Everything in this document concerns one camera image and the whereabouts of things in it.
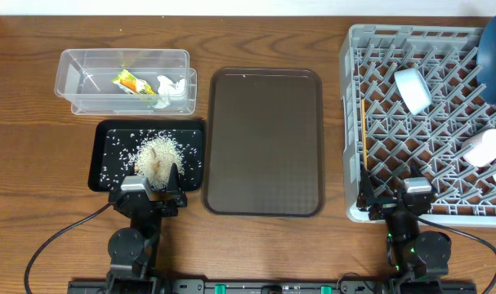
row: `cable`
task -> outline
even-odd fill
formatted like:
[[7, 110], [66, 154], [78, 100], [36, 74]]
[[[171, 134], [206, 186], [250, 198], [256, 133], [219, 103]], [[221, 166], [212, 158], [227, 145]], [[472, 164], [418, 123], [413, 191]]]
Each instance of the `cable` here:
[[[350, 273], [345, 273], [345, 274], [343, 274], [343, 275], [340, 277], [340, 279], [337, 281], [337, 290], [340, 290], [340, 286], [339, 286], [338, 284], [339, 284], [339, 283], [340, 283], [340, 282], [341, 282], [341, 281], [342, 281], [342, 280], [343, 280], [346, 276], [348, 276], [348, 275], [350, 275], [350, 274], [353, 274], [353, 275], [355, 275], [355, 276], [357, 276], [357, 277], [359, 277], [359, 278], [362, 278], [362, 276], [361, 276], [361, 275], [359, 275], [359, 274], [357, 274], [357, 273], [352, 273], [352, 272], [350, 272]], [[362, 281], [362, 282], [364, 282], [364, 285], [365, 285], [365, 287], [366, 287], [366, 288], [368, 288], [368, 290], [370, 290], [371, 292], [375, 293], [375, 289], [371, 288], [371, 287], [368, 285], [368, 283], [367, 283], [366, 281]]]
[[26, 271], [25, 271], [26, 294], [32, 294], [32, 290], [29, 287], [29, 271], [32, 269], [32, 265], [34, 265], [34, 262], [37, 259], [37, 256], [39, 254], [41, 254], [42, 250], [44, 250], [44, 248], [46, 248], [46, 246], [48, 246], [51, 243], [51, 241], [55, 240], [57, 237], [61, 236], [62, 234], [68, 232], [69, 230], [71, 230], [71, 229], [73, 229], [79, 225], [84, 224], [85, 222], [91, 220], [95, 216], [100, 215], [104, 210], [106, 210], [106, 208], [110, 207], [111, 205], [112, 205], [112, 203], [108, 203], [108, 204], [104, 205], [101, 209], [96, 211], [95, 213], [91, 214], [90, 216], [88, 216], [88, 217], [86, 217], [86, 218], [84, 218], [84, 219], [82, 219], [82, 220], [80, 220], [80, 221], [78, 221], [72, 225], [69, 225], [69, 226], [63, 228], [62, 230], [58, 231], [56, 234], [51, 236], [43, 245], [41, 245], [41, 247], [39, 249], [37, 249], [37, 251], [32, 256], [32, 259], [29, 260], [28, 266], [26, 266]]
[[[414, 215], [414, 214], [413, 214], [413, 213], [412, 213], [409, 209], [406, 209], [406, 211], [407, 211], [407, 213], [408, 213], [408, 215], [409, 215], [410, 217], [412, 217], [413, 219], [415, 219], [415, 220], [417, 220], [417, 221], [420, 221], [421, 223], [424, 223], [424, 224], [426, 224], [426, 225], [431, 225], [431, 226], [434, 226], [435, 228], [438, 228], [438, 229], [445, 229], [445, 230], [447, 230], [447, 231], [449, 231], [449, 232], [452, 232], [452, 233], [455, 233], [455, 234], [459, 234], [459, 235], [461, 235], [461, 236], [463, 236], [463, 237], [467, 237], [467, 238], [469, 238], [469, 239], [475, 240], [475, 241], [477, 241], [478, 243], [483, 244], [483, 245], [485, 245], [486, 247], [488, 247], [489, 249], [491, 249], [491, 250], [493, 251], [494, 255], [496, 256], [496, 247], [495, 247], [495, 246], [493, 246], [493, 245], [491, 245], [491, 243], [489, 243], [489, 242], [485, 241], [484, 239], [482, 239], [482, 238], [478, 238], [478, 237], [476, 237], [476, 236], [474, 236], [474, 235], [471, 235], [471, 234], [468, 234], [468, 233], [465, 233], [465, 232], [462, 232], [462, 231], [461, 231], [461, 230], [459, 230], [459, 229], [449, 228], [449, 227], [447, 227], [447, 226], [445, 226], [445, 225], [439, 225], [439, 224], [436, 224], [436, 223], [434, 223], [434, 222], [430, 222], [430, 221], [428, 221], [428, 220], [424, 220], [423, 218], [421, 218], [421, 217], [419, 217], [419, 216]], [[487, 286], [487, 288], [486, 288], [486, 289], [485, 289], [482, 293], [483, 293], [483, 294], [487, 294], [487, 293], [489, 293], [489, 292], [493, 289], [493, 287], [494, 287], [494, 284], [495, 284], [495, 283], [496, 283], [496, 272], [494, 273], [494, 276], [493, 276], [493, 278], [491, 279], [491, 282], [489, 283], [489, 285]]]

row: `clear plastic container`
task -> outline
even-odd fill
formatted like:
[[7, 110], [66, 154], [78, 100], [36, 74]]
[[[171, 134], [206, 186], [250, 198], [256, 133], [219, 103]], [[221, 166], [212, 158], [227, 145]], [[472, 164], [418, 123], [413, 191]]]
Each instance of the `clear plastic container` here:
[[[184, 78], [184, 90], [177, 95], [127, 94], [112, 82], [123, 69], [147, 81], [155, 92], [160, 75], [173, 82]], [[195, 111], [197, 73], [186, 50], [68, 49], [60, 56], [55, 93], [71, 102], [74, 114], [187, 115]], [[146, 100], [168, 100], [169, 105]]]

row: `wooden stick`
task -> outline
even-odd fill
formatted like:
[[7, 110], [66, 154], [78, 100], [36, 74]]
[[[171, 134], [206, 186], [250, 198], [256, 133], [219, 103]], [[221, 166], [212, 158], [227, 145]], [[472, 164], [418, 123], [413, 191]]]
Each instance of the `wooden stick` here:
[[360, 110], [362, 111], [362, 114], [360, 115], [360, 118], [362, 120], [362, 156], [364, 157], [364, 168], [367, 171], [368, 170], [368, 148], [367, 148], [367, 142], [365, 139], [365, 99], [362, 99], [362, 105], [360, 106]]

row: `dish rack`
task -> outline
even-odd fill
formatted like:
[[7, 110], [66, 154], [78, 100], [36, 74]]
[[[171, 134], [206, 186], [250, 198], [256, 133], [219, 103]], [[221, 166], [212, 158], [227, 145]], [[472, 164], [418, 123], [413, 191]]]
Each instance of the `dish rack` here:
[[[340, 50], [340, 92], [344, 104], [343, 152], [346, 214], [370, 222], [356, 207], [360, 166], [381, 183], [376, 195], [392, 194], [409, 176], [412, 161], [438, 189], [423, 218], [443, 225], [496, 227], [496, 183], [490, 165], [473, 167], [462, 159], [469, 137], [496, 128], [496, 105], [480, 98], [485, 85], [475, 76], [483, 29], [356, 24]], [[396, 70], [420, 71], [431, 105], [418, 115], [403, 103]], [[367, 158], [363, 158], [362, 100]]]

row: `wood grain surface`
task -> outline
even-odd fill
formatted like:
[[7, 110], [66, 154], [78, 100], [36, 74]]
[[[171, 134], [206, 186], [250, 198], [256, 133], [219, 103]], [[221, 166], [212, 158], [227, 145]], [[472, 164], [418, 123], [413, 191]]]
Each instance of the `wood grain surface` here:
[[[189, 206], [163, 221], [158, 268], [208, 279], [336, 280], [345, 272], [381, 276], [385, 225], [344, 212], [343, 107], [338, 50], [357, 23], [484, 26], [479, 18], [2, 17], [0, 19], [0, 293], [22, 293], [35, 250], [57, 230], [106, 204], [87, 187], [96, 124], [53, 93], [68, 48], [184, 48], [199, 73], [197, 110], [208, 117], [211, 76], [226, 66], [312, 69], [323, 82], [326, 205], [315, 218], [214, 216]], [[35, 293], [65, 293], [69, 280], [104, 278], [107, 242], [128, 219], [108, 210], [53, 242], [37, 259]], [[496, 229], [466, 228], [496, 246]], [[448, 279], [487, 285], [496, 266], [486, 247], [453, 235]]]

